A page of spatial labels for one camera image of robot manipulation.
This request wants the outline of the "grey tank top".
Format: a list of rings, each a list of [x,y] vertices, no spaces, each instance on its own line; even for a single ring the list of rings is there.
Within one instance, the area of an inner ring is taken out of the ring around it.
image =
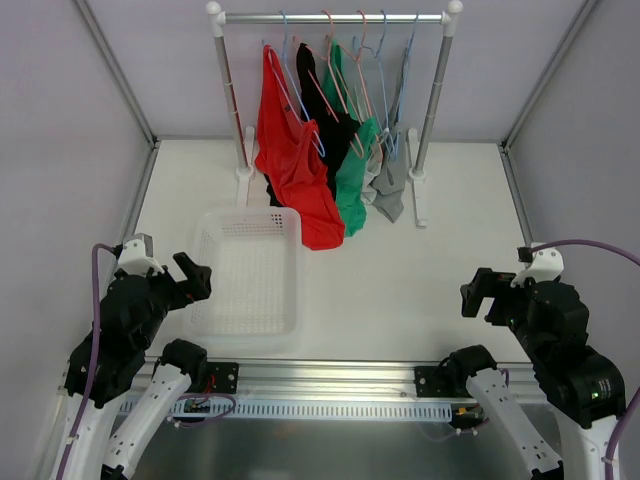
[[[409,126],[403,118],[408,70],[409,61],[405,60],[397,76],[395,95],[389,112],[394,150],[385,151],[380,173],[373,180],[373,188],[377,191],[373,206],[391,223],[395,223],[404,210],[402,195],[409,169],[406,145]]]

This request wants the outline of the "red tank top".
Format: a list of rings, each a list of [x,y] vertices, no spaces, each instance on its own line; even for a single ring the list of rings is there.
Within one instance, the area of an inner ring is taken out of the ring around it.
[[[255,165],[268,178],[277,202],[299,214],[303,245],[329,250],[342,245],[345,225],[315,146],[318,133],[315,121],[300,120],[291,108],[279,58],[264,46]]]

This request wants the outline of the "white tank top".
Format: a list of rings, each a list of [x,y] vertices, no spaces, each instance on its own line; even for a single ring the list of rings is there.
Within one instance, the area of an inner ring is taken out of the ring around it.
[[[367,110],[363,90],[359,86],[354,86],[353,93],[356,97],[357,112],[361,119],[365,119]],[[379,145],[375,143],[365,166],[361,188],[361,200],[365,205],[371,205],[378,194],[378,191],[372,186],[372,182],[380,174],[382,159],[383,154],[379,150]]]

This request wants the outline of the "green tank top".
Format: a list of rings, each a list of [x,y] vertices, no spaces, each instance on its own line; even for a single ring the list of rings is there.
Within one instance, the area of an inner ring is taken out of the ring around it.
[[[347,143],[347,153],[336,174],[337,207],[345,225],[345,236],[352,237],[366,222],[367,212],[361,200],[361,188],[367,160],[374,144],[379,145],[381,132],[376,117],[364,121],[359,118],[355,94],[348,87],[343,72],[344,56],[347,54],[341,49],[341,45],[332,40],[322,89],[333,110],[346,114],[348,120],[355,122],[356,132],[352,142],[356,149]]]

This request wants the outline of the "pink hanger of green top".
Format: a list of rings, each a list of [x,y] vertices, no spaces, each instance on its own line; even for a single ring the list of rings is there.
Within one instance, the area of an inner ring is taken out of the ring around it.
[[[347,56],[354,62],[356,66],[358,79],[360,82],[360,89],[354,87],[357,101],[356,108],[358,109],[359,118],[364,121],[376,117],[376,115],[374,114],[373,108],[371,106],[371,100],[367,89],[367,82],[364,78],[364,73],[362,70],[362,51],[364,48],[364,40],[367,33],[367,19],[366,14],[361,9],[358,9],[357,12],[361,16],[361,23],[363,27],[362,36],[360,37],[360,40],[355,39],[352,42],[352,53],[348,53],[346,48],[343,46],[341,46],[341,49],[347,54]]]

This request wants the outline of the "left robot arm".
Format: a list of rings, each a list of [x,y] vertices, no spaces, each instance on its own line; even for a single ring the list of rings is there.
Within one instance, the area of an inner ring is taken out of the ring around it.
[[[91,332],[69,358],[66,422],[52,478],[131,478],[169,408],[207,382],[206,350],[176,339],[165,346],[149,388],[125,423],[112,428],[162,322],[211,295],[210,267],[184,252],[173,259],[185,275],[180,281],[165,266],[138,273],[120,266],[106,292],[94,295]]]

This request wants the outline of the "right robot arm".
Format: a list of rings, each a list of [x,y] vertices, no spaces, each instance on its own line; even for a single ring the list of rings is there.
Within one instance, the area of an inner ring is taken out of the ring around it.
[[[577,290],[559,279],[527,279],[480,268],[461,286],[461,314],[508,328],[528,356],[534,377],[559,427],[561,453],[545,442],[509,392],[482,345],[450,353],[426,379],[427,386],[470,396],[486,421],[515,447],[532,479],[617,479],[617,433],[627,410],[625,385],[614,363],[588,345],[589,310]]]

